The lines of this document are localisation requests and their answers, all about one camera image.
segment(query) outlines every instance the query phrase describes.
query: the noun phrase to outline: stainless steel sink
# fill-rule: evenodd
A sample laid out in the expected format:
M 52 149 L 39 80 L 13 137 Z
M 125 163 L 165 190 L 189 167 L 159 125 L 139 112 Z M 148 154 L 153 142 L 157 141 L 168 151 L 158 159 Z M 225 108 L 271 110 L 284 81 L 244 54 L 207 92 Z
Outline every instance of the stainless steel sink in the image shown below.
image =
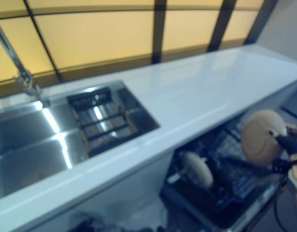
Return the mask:
M 0 198 L 158 128 L 122 82 L 0 112 Z

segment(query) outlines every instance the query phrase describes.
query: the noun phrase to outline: white cabinet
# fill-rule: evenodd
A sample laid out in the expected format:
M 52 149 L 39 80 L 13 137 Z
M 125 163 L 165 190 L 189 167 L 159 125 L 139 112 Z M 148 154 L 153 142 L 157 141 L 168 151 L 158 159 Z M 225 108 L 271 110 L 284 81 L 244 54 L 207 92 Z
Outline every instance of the white cabinet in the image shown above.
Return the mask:
M 123 179 L 29 232 L 66 232 L 87 219 L 85 214 L 102 216 L 109 223 L 127 220 L 138 210 L 156 201 L 172 155 L 167 153 L 158 156 L 151 163 L 131 171 Z

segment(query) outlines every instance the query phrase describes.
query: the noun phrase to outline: faucet spout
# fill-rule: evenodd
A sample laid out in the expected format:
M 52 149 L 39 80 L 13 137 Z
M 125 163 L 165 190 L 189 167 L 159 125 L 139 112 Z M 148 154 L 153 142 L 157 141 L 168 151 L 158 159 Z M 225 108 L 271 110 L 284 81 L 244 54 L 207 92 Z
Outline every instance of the faucet spout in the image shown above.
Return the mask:
M 18 76 L 13 77 L 16 83 L 18 83 L 23 91 L 27 93 L 30 96 L 34 96 L 38 101 L 41 101 L 43 105 L 47 105 L 47 103 L 42 100 L 41 97 L 41 88 L 36 82 L 36 80 L 33 78 L 30 72 L 28 72 L 22 62 L 20 61 L 18 55 L 12 48 L 10 42 L 8 41 L 6 35 L 2 31 L 0 27 L 0 43 L 3 46 L 6 53 L 9 55 L 11 60 L 13 61 L 14 65 L 18 69 Z

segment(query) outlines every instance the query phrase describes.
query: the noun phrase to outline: frosted glass window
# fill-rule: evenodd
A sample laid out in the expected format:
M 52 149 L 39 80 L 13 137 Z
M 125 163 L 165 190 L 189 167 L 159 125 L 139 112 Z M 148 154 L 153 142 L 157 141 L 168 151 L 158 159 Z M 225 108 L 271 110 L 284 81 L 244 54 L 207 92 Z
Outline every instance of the frosted glass window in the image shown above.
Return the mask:
M 25 15 L 26 7 L 22 0 L 0 0 L 1 16 L 19 16 Z
M 258 11 L 234 11 L 222 41 L 245 39 L 257 15 Z
M 60 69 L 152 52 L 150 11 L 55 14 L 36 19 Z
M 31 73 L 53 70 L 29 17 L 0 20 L 0 26 L 27 70 Z
M 162 51 L 208 45 L 219 11 L 167 11 Z
M 264 0 L 237 0 L 234 9 L 255 9 L 261 8 Z
M 168 9 L 219 9 L 221 4 L 222 0 L 167 0 Z
M 15 65 L 0 44 L 0 81 L 11 79 L 16 74 Z
M 154 8 L 154 0 L 29 0 L 36 14 Z

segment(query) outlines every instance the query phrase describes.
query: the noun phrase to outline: white countertop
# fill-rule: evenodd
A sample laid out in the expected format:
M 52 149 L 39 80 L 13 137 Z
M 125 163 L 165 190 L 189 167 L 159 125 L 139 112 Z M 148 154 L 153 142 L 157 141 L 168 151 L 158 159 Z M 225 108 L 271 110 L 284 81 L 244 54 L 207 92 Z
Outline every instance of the white countertop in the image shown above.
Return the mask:
M 65 83 L 44 93 L 113 80 L 125 83 L 160 128 L 0 199 L 0 232 L 35 225 L 296 81 L 297 61 L 249 45 Z M 0 99 L 0 109 L 27 101 L 24 94 Z

